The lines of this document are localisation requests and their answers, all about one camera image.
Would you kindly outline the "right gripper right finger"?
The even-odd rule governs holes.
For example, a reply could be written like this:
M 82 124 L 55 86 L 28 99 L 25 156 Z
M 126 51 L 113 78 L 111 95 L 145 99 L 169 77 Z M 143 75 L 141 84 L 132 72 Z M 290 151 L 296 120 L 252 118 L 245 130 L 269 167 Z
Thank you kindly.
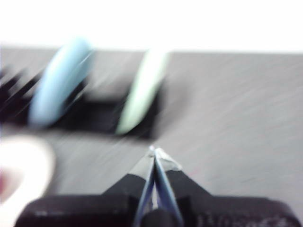
M 164 150 L 155 150 L 160 205 L 183 227 L 298 227 L 284 202 L 266 197 L 213 195 L 186 175 Z

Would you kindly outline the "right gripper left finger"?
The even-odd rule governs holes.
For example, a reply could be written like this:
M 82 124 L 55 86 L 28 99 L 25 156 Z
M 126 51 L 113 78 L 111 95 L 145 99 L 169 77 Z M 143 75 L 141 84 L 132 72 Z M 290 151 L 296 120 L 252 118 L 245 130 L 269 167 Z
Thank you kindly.
M 17 227 L 136 227 L 148 210 L 155 149 L 102 194 L 56 195 L 25 206 Z

